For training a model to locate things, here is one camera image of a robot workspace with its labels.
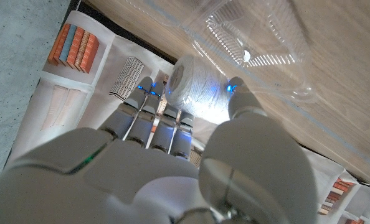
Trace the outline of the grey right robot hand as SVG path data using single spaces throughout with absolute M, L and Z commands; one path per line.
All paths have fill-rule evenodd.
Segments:
M 199 166 L 102 128 L 67 132 L 0 174 L 0 223 L 314 223 L 318 200 L 304 152 L 239 77 L 230 119 Z

